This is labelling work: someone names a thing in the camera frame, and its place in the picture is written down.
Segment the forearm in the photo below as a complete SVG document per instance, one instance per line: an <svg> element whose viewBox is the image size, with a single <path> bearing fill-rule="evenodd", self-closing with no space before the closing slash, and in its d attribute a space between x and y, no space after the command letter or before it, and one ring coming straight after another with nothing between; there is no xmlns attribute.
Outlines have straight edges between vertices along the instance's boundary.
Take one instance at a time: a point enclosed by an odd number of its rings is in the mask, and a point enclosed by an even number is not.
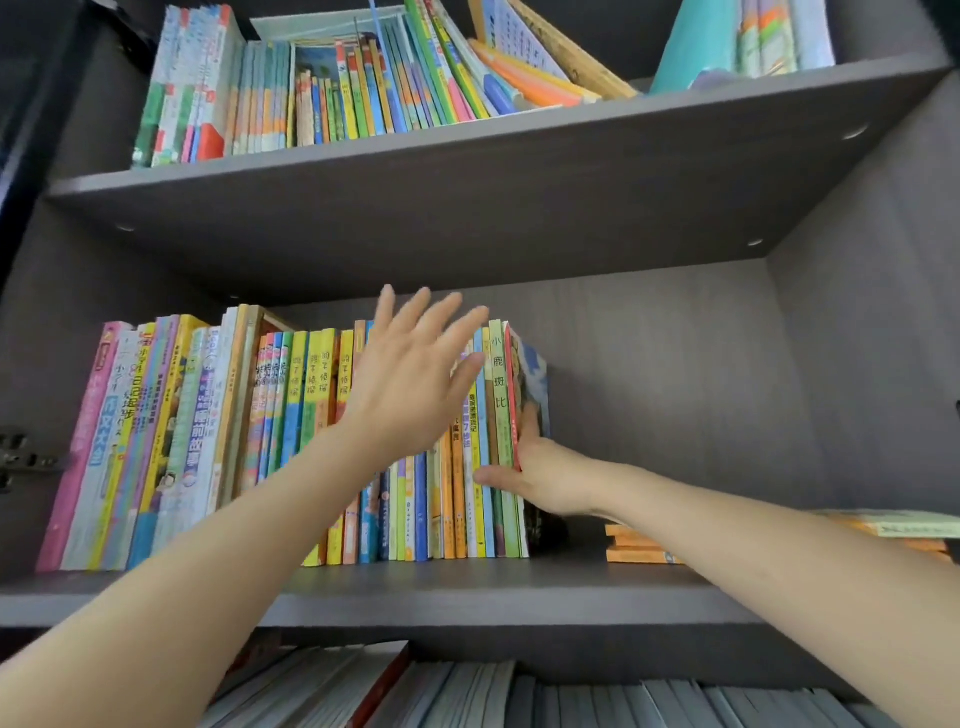
<svg viewBox="0 0 960 728"><path fill-rule="evenodd" d="M359 443L340 425L324 430L34 643L0 672L4 725L195 724L283 584L372 476Z"/></svg>
<svg viewBox="0 0 960 728"><path fill-rule="evenodd" d="M594 467L598 511L676 552L902 725L955 722L955 568L810 514Z"/></svg>

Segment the hand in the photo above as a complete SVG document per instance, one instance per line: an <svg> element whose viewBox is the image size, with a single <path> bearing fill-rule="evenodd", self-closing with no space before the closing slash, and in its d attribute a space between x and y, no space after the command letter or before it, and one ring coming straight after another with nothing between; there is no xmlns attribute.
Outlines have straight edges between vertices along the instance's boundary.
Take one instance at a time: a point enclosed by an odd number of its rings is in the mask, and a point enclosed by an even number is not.
<svg viewBox="0 0 960 728"><path fill-rule="evenodd" d="M518 454L523 472L488 466L474 473L473 479L522 496L558 516L595 513L597 505L591 481L596 481L596 468L600 464L540 437L538 409L532 402L527 402L523 409L519 429Z"/></svg>
<svg viewBox="0 0 960 728"><path fill-rule="evenodd" d="M484 363L481 352L460 354L489 315L479 306L444 331L459 293L427 310L430 291L422 288L396 316L395 301L385 286L341 421L374 447L379 470L430 449L456 419Z"/></svg>

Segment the fingers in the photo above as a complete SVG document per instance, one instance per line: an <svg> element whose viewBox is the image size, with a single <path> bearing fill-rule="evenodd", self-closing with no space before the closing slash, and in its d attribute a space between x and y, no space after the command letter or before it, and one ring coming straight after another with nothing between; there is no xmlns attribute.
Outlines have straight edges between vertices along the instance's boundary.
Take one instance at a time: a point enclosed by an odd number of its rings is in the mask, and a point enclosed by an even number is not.
<svg viewBox="0 0 960 728"><path fill-rule="evenodd" d="M450 320L450 317L460 307L463 300L463 295L451 293L439 303L434 303L427 312L420 317L420 322L415 329L416 333L421 334L422 337L431 344L435 342L437 337L443 333L446 322Z"/></svg>
<svg viewBox="0 0 960 728"><path fill-rule="evenodd" d="M429 303L430 289L421 288L410 301L403 305L399 313L397 313L393 326L404 333L409 333L414 330L414 326L417 325L417 321L420 320L420 316L423 315L423 311L426 310Z"/></svg>
<svg viewBox="0 0 960 728"><path fill-rule="evenodd" d="M370 332L370 339L374 341L381 333L390 327L394 319L394 304L396 303L396 293L394 287L387 283L380 291L380 300L376 302L376 313L373 314L373 328Z"/></svg>
<svg viewBox="0 0 960 728"><path fill-rule="evenodd" d="M480 305L474 308L466 316L455 321L448 328L444 335L437 340L437 346L440 349L444 364L453 366L453 362L467 347L467 341L473 338L473 333L487 323L490 317L490 310Z"/></svg>
<svg viewBox="0 0 960 728"><path fill-rule="evenodd" d="M523 414L520 419L519 435L528 437L540 437L540 408L537 403L528 400L523 406Z"/></svg>
<svg viewBox="0 0 960 728"><path fill-rule="evenodd" d="M473 474L473 480L480 485L489 485L491 488L509 491L525 498L529 498L532 490L530 483L523 479L523 475L499 465L488 465L481 468Z"/></svg>
<svg viewBox="0 0 960 728"><path fill-rule="evenodd" d="M450 389L447 401L451 406L462 407L470 391L470 386L477 380L480 370L483 369L484 355L482 352L472 353L457 366L457 371L450 378Z"/></svg>

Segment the shelf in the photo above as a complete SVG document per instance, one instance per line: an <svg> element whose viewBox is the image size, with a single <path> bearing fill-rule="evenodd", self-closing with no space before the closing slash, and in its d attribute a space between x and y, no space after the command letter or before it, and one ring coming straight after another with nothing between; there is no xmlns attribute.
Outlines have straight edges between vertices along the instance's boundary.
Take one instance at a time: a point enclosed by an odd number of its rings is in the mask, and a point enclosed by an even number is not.
<svg viewBox="0 0 960 728"><path fill-rule="evenodd" d="M49 627L116 574L54 573L0 587L0 628ZM422 627L759 623L686 567L468 560L301 569L262 626Z"/></svg>
<svg viewBox="0 0 960 728"><path fill-rule="evenodd" d="M266 304L763 257L946 72L933 56L863 61L79 177L50 196Z"/></svg>

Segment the pink book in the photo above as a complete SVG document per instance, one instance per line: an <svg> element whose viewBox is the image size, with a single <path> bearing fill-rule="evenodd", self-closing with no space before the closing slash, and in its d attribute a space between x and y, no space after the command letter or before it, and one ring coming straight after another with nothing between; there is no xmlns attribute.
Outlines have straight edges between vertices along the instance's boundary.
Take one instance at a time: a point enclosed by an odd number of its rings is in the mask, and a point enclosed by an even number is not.
<svg viewBox="0 0 960 728"><path fill-rule="evenodd" d="M73 431L73 439L70 441L70 462L60 479L60 489L57 490L53 514L47 524L43 546L36 560L37 572L56 571L60 568L60 561L66 549L66 540L70 535L70 523L73 521L74 511L77 510L77 501L80 499L80 486L84 480L86 461L90 456L97 420L100 418L100 408L103 406L104 395L107 392L113 358L117 354L120 332L131 328L130 324L122 321L104 324L104 332L100 336L100 344L93 359L93 369L86 382L84 401L80 405L80 417Z"/></svg>

